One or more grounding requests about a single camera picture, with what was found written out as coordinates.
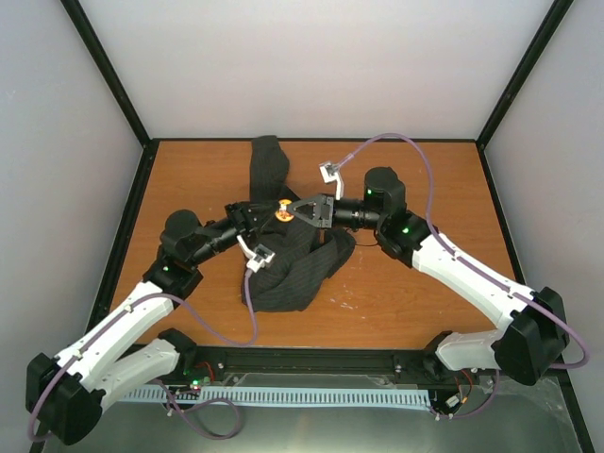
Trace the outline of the dark pinstriped shirt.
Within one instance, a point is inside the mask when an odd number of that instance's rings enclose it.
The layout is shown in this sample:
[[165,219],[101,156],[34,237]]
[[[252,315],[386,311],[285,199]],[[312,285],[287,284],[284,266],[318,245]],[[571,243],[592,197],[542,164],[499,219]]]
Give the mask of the dark pinstriped shirt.
[[[249,197],[252,202],[299,196],[287,184],[290,161],[277,137],[251,141]],[[256,312],[305,310],[318,295],[323,282],[334,276],[355,251],[354,237],[341,228],[316,229],[301,220],[272,220],[263,229],[260,244],[275,253],[270,267],[249,279],[251,302]]]

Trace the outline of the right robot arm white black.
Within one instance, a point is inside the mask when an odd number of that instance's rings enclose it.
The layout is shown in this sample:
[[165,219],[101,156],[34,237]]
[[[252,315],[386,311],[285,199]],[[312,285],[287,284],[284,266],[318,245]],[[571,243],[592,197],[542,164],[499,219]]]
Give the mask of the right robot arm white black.
[[444,332],[435,340],[437,368],[495,369],[532,386],[569,343],[561,296],[507,279],[453,244],[426,219],[408,210],[406,187],[390,167],[370,169],[361,199],[317,194],[280,212],[312,227],[348,227],[374,233],[381,250],[407,267],[435,278],[471,303],[493,324],[484,332]]

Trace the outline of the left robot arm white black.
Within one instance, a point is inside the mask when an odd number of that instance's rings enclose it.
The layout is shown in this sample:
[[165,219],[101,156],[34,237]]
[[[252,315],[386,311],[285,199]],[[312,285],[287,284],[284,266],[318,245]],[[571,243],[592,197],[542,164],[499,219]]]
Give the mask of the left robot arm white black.
[[189,378],[196,368],[196,344],[175,329],[162,332],[137,352],[127,350],[184,305],[202,281],[201,263],[238,246],[247,259],[248,275],[269,265],[275,254],[259,237],[278,207],[276,201],[236,202],[225,207],[225,218],[207,223],[191,210],[170,214],[155,260],[128,297],[82,338],[52,357],[40,353],[27,365],[30,440],[46,441],[36,432],[46,427],[49,435],[73,445],[129,392],[163,376]]

